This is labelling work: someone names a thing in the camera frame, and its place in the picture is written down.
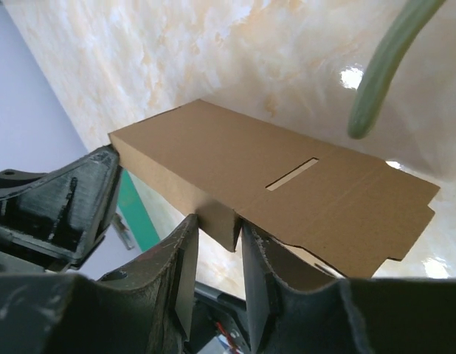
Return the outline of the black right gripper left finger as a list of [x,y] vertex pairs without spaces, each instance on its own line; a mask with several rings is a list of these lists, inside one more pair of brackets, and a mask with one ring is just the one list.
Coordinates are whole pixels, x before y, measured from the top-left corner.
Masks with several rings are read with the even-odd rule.
[[198,218],[99,280],[0,273],[0,353],[181,353],[189,338]]

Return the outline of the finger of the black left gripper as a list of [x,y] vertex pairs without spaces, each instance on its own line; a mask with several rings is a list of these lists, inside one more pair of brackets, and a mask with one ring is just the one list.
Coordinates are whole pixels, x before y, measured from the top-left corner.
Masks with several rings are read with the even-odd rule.
[[99,147],[21,194],[21,245],[80,264],[94,247],[117,179],[118,153]]

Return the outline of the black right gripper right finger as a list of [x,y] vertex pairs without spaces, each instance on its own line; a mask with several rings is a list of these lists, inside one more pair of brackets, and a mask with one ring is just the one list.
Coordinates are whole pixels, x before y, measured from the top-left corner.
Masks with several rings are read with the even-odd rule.
[[334,278],[242,227],[254,353],[456,353],[456,279]]

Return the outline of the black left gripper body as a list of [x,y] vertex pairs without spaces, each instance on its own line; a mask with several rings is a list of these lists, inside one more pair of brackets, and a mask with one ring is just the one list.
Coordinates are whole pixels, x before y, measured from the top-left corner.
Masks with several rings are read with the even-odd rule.
[[0,246],[73,268],[84,262],[84,173],[0,172]]

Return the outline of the brown cardboard box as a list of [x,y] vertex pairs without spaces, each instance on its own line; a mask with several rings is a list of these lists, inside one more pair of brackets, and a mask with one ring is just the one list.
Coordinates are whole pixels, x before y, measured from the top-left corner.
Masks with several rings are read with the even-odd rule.
[[122,166],[233,251],[248,221],[345,277],[402,260],[438,186],[202,100],[110,133]]

